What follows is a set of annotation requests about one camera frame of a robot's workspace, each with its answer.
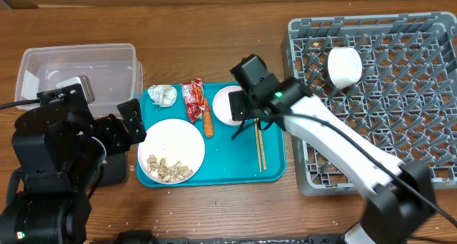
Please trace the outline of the wooden chopstick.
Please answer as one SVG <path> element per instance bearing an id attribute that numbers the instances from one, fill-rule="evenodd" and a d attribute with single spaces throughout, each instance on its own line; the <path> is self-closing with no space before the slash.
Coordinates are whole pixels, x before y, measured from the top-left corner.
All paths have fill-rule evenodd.
<path id="1" fill-rule="evenodd" d="M 263 136 L 261 132 L 261 121 L 257 120 L 257 134 L 258 134 L 258 139 L 259 139 L 259 148 L 261 152 L 261 161 L 262 161 L 262 167 L 263 170 L 267 170 L 267 164 L 266 164 L 266 155 L 265 155 L 265 150 L 264 150 L 264 144 L 263 144 Z"/>
<path id="2" fill-rule="evenodd" d="M 253 120 L 254 122 L 254 130 L 255 130 L 255 137 L 256 137 L 256 149 L 257 149 L 257 155 L 258 155 L 258 167 L 259 167 L 259 172 L 262 171 L 262 162 L 261 162 L 261 147 L 260 147 L 260 139 L 258 135 L 258 128 L 257 128 L 257 118 Z"/>

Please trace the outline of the pink white bowl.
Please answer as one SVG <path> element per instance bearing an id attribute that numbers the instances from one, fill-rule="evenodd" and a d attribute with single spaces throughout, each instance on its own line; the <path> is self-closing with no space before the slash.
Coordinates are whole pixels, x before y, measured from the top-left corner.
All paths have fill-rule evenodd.
<path id="1" fill-rule="evenodd" d="M 234 121 L 231 116 L 231 107 L 229 103 L 229 93 L 240 91 L 240 86 L 227 86 L 222 88 L 213 99 L 213 112 L 218 120 L 229 126 L 238 126 L 241 121 Z"/>

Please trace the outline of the white saucer bowl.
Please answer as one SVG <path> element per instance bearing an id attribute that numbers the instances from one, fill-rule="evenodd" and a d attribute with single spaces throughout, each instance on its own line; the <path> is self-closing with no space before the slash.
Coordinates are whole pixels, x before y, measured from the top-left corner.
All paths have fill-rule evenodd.
<path id="1" fill-rule="evenodd" d="M 362 74 L 361 57 L 351 47 L 335 47 L 328 54 L 327 71 L 337 88 L 346 88 L 359 82 Z"/>

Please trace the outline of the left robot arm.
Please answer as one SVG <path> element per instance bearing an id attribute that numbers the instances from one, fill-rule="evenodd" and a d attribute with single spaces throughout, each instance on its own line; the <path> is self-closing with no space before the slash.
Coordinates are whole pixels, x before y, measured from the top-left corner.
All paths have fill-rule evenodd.
<path id="1" fill-rule="evenodd" d="M 38 93 L 37 108 L 19 116 L 12 146 L 19 160 L 1 213 L 2 243 L 84 243 L 90 199 L 104 160 L 146 138 L 140 103 L 120 116 L 94 118 L 80 83 Z"/>

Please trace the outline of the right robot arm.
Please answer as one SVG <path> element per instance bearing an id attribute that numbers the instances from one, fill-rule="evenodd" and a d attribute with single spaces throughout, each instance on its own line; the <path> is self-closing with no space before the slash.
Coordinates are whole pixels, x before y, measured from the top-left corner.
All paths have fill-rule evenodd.
<path id="1" fill-rule="evenodd" d="M 339 169 L 366 200 L 362 218 L 340 243 L 406 243 L 437 212 L 428 166 L 404 163 L 338 119 L 293 76 L 279 80 L 257 55 L 230 70 L 241 87 L 229 95 L 231 116 L 276 124 Z"/>

